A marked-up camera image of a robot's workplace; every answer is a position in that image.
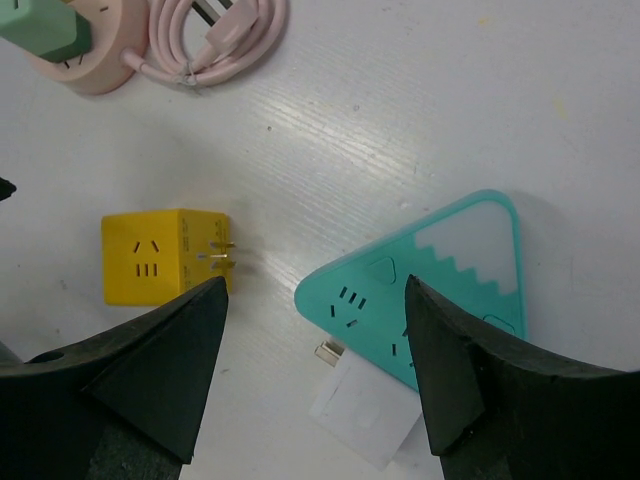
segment green adapter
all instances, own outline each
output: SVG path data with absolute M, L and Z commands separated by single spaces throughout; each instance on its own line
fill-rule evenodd
M 91 50 L 89 21 L 60 0 L 0 0 L 0 35 L 51 63 Z

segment white surface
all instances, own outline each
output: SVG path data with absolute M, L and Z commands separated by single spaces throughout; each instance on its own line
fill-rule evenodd
M 460 210 L 417 232 L 415 242 L 432 246 L 438 260 L 453 257 L 459 272 L 475 268 L 480 283 L 495 280 L 503 295 L 518 289 L 513 222 L 498 202 Z
M 418 392 L 347 349 L 309 414 L 382 471 L 421 417 L 422 405 Z M 422 419 L 420 424 L 425 429 Z
M 424 461 L 378 473 L 307 415 L 330 367 L 294 287 L 493 187 L 522 218 L 531 340 L 640 368 L 639 9 L 296 0 L 278 51 L 201 95 L 136 77 L 80 98 L 1 43 L 1 175 L 18 192 L 0 204 L 0 338 L 26 358 L 133 315 L 102 302 L 102 215 L 220 209 L 244 251 L 182 478 L 439 478 L 419 431 Z

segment yellow power adapter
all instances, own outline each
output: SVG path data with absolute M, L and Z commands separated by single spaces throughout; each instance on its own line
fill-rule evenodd
M 104 217 L 104 300 L 163 305 L 217 276 L 230 292 L 233 246 L 224 213 L 177 209 Z

